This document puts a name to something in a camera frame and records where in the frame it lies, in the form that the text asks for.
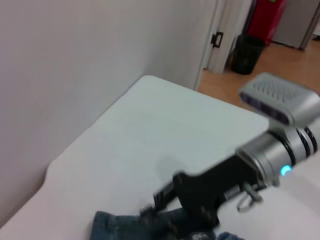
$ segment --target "jeans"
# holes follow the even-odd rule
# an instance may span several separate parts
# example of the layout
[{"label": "jeans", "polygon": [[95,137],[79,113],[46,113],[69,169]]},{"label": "jeans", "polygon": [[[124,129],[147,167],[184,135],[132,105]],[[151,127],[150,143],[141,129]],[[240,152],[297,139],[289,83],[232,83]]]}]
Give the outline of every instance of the jeans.
[{"label": "jeans", "polygon": [[[177,240],[180,226],[199,225],[181,208],[157,215],[155,218],[140,216],[115,216],[98,211],[93,220],[90,240]],[[215,240],[213,231],[194,232],[184,240]],[[222,233],[218,240],[240,240],[235,235]]]}]

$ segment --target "black trash can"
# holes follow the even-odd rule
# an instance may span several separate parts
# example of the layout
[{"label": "black trash can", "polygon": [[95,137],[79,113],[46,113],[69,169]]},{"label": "black trash can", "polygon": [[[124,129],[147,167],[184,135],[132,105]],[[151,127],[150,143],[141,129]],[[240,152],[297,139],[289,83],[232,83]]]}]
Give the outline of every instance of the black trash can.
[{"label": "black trash can", "polygon": [[231,63],[231,69],[237,74],[251,74],[265,47],[265,41],[258,37],[247,34],[238,36],[234,49],[233,60]]}]

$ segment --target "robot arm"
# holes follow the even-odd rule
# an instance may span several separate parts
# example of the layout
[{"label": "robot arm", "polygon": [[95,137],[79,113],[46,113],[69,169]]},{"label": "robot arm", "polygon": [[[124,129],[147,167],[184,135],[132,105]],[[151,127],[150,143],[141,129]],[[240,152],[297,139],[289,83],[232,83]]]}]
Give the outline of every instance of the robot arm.
[{"label": "robot arm", "polygon": [[261,202],[260,190],[278,186],[280,175],[317,152],[320,97],[316,92],[263,73],[248,82],[239,95],[269,118],[269,129],[198,176],[174,175],[172,182],[154,195],[154,206],[145,208],[142,216],[155,216],[178,198],[190,216],[215,228],[219,225],[217,211],[224,202],[242,192],[252,203]]}]

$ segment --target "white table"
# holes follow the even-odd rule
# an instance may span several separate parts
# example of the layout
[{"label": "white table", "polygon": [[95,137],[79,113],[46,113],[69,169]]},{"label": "white table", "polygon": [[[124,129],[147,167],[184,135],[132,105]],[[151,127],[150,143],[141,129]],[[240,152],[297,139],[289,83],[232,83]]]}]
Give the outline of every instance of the white table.
[{"label": "white table", "polygon": [[[0,239],[88,240],[96,211],[138,214],[174,172],[203,171],[267,125],[255,113],[145,76],[51,163],[42,188]],[[237,212],[239,199],[229,202],[218,213],[219,231],[247,240],[317,239],[317,167],[311,159],[295,169],[249,213]]]}]

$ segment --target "camera vent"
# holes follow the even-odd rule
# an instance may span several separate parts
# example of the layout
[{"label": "camera vent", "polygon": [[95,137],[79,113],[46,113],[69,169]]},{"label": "camera vent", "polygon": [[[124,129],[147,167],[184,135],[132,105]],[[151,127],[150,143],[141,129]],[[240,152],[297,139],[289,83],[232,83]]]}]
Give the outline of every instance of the camera vent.
[{"label": "camera vent", "polygon": [[280,83],[274,83],[270,81],[259,81],[253,84],[253,88],[268,96],[268,98],[276,100],[278,102],[287,103],[299,95],[298,92],[290,90],[287,86]]}]

